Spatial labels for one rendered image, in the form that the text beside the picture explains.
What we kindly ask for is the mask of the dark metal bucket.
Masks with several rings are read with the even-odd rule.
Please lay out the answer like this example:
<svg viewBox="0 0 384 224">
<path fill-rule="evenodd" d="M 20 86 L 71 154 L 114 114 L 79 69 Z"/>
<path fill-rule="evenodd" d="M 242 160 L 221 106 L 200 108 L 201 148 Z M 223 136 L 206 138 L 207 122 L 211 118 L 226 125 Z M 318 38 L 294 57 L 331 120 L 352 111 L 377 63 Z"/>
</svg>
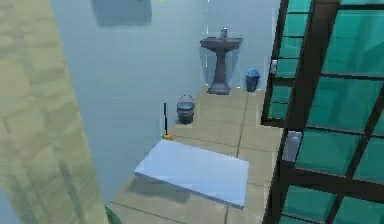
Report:
<svg viewBox="0 0 384 224">
<path fill-rule="evenodd" d="M 191 95 L 183 95 L 177 104 L 178 120 L 181 124 L 188 125 L 193 122 L 195 102 Z"/>
</svg>

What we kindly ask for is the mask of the pale blue flat slab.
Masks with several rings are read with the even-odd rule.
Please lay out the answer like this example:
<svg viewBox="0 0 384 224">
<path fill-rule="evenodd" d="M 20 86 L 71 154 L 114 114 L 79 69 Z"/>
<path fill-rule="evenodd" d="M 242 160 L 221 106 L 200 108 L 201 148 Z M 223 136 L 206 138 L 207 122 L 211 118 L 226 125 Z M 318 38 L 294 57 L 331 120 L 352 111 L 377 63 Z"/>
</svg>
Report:
<svg viewBox="0 0 384 224">
<path fill-rule="evenodd" d="M 176 141 L 160 140 L 134 173 L 243 209 L 249 162 Z"/>
</svg>

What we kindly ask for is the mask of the blue trash bin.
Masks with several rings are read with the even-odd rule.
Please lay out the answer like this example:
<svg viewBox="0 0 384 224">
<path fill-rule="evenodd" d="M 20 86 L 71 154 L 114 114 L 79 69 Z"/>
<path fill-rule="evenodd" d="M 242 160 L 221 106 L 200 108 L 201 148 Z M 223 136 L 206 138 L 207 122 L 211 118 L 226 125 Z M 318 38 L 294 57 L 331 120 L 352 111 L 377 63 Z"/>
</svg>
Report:
<svg viewBox="0 0 384 224">
<path fill-rule="evenodd" d="M 260 73 L 252 68 L 246 74 L 246 89 L 248 92 L 254 92 L 260 79 Z"/>
</svg>

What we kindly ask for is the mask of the teal glass panelled door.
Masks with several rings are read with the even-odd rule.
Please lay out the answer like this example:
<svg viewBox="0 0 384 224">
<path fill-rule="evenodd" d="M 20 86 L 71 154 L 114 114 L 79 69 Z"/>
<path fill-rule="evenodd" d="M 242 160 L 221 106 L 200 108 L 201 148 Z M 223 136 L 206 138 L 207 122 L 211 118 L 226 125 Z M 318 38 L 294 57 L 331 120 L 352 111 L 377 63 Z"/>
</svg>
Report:
<svg viewBox="0 0 384 224">
<path fill-rule="evenodd" d="M 261 124 L 284 126 L 313 0 L 281 0 L 269 62 Z M 276 74 L 270 64 L 277 59 Z"/>
<path fill-rule="evenodd" d="M 313 0 L 280 129 L 262 224 L 384 224 L 384 0 Z"/>
</svg>

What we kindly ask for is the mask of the dark grey pedestal sink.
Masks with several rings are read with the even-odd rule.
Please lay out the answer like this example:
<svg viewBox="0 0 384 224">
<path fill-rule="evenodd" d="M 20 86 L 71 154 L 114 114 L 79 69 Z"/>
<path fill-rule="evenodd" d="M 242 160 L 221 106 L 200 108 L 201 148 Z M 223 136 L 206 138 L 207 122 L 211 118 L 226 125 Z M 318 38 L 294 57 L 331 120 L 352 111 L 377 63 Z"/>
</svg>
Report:
<svg viewBox="0 0 384 224">
<path fill-rule="evenodd" d="M 226 81 L 226 54 L 238 49 L 242 38 L 217 38 L 207 37 L 200 41 L 202 48 L 208 49 L 216 54 L 216 68 L 214 81 L 208 88 L 208 94 L 229 95 L 231 87 Z"/>
</svg>

